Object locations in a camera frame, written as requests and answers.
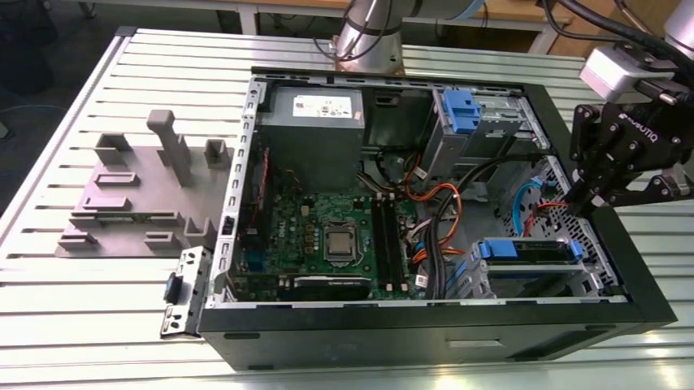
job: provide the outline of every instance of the gray power supply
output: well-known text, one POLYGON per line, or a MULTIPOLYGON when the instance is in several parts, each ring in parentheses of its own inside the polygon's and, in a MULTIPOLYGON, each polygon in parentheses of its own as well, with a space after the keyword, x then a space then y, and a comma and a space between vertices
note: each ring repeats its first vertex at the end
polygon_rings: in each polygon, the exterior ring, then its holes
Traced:
POLYGON ((306 192, 354 187, 366 127, 362 91, 279 87, 258 123, 274 164, 296 173, 306 192))

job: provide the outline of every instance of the green motherboard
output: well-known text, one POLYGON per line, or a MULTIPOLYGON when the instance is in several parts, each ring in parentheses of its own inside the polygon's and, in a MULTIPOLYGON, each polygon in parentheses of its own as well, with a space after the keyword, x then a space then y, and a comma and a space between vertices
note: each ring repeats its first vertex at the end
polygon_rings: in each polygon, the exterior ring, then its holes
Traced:
MULTIPOLYGON (((379 283, 379 243, 374 239, 372 202, 376 202, 375 198, 350 195, 295 194, 275 197, 268 248, 263 253, 246 251, 248 272, 242 278, 246 277, 247 285, 243 289, 246 293, 240 293, 247 300, 274 301, 278 278, 284 275, 368 278, 372 285, 370 299, 408 299, 414 296, 408 279, 404 289, 399 286, 384 288, 379 283), (355 249, 354 257, 340 257, 351 254, 348 249, 355 249)), ((415 219, 414 204, 411 201, 395 201, 392 204, 394 223, 399 235, 404 236, 406 224, 415 219)), ((407 278, 402 246, 398 252, 402 275, 407 278)))

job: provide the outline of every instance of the wire bundle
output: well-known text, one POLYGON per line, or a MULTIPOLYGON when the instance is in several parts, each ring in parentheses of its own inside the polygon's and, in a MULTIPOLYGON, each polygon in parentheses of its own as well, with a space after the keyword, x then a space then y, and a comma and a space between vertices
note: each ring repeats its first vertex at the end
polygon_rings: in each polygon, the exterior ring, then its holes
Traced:
POLYGON ((541 209, 547 207, 566 207, 569 204, 563 201, 549 201, 546 203, 541 203, 530 213, 529 219, 525 221, 523 230, 518 233, 521 237, 530 237, 530 229, 533 229, 533 225, 535 225, 537 212, 541 209))

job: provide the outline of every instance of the workbench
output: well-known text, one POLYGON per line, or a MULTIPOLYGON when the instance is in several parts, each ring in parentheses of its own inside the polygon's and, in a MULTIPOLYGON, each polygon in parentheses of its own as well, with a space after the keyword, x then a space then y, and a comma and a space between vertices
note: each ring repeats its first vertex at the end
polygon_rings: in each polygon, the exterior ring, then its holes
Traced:
MULTIPOLYGON (((56 258, 104 132, 158 145, 146 118, 174 110, 188 145, 235 147, 251 66, 330 69, 310 40, 138 30, 114 38, 0 219, 0 382, 90 388, 694 388, 694 202, 621 210, 679 321, 555 362, 235 374, 200 340, 159 340, 176 258, 56 258)), ((408 75, 543 84, 567 125, 599 99, 582 60, 404 47, 408 75)))
MULTIPOLYGON (((84 15, 96 16, 94 7, 77 1, 84 15)), ((326 16, 342 18, 350 0, 91 0, 90 3, 123 4, 130 6, 191 8, 200 10, 234 11, 239 13, 240 29, 246 35, 258 35, 258 15, 262 13, 326 16)), ((531 54, 546 54, 553 48, 558 34, 547 24, 545 11, 531 0, 487 0, 489 28, 535 31, 538 35, 529 49, 531 54)), ((554 18, 562 26, 571 23, 574 14, 555 7, 554 18)), ((481 27, 483 11, 470 19, 404 18, 406 23, 481 27)))

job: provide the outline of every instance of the metal bracket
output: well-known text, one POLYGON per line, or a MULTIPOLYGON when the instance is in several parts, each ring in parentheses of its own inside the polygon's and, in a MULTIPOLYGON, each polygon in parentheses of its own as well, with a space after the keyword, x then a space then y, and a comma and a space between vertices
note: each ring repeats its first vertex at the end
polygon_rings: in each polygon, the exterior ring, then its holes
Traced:
POLYGON ((198 323, 206 300, 211 261, 211 252, 202 246, 182 251, 176 271, 171 272, 166 284, 167 307, 159 333, 162 339, 200 338, 198 323))

